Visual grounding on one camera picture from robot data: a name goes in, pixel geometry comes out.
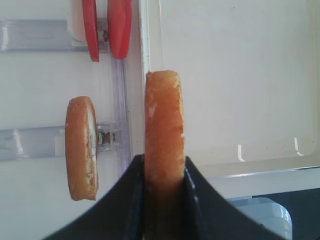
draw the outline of bread slice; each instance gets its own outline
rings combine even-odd
[[[87,96],[79,96],[69,102],[65,120],[65,158],[71,198],[75,201],[96,200],[96,113]]]
[[[145,124],[145,238],[180,239],[185,136],[181,84],[176,72],[147,74]]]

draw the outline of white plastic object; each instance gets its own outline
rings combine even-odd
[[[257,224],[283,237],[293,239],[293,225],[286,208],[266,197],[230,200],[236,209]]]

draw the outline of red disc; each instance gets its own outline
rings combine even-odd
[[[132,0],[109,0],[107,19],[112,55],[116,59],[124,59],[130,44]]]
[[[99,62],[96,0],[82,0],[85,39],[93,62]]]

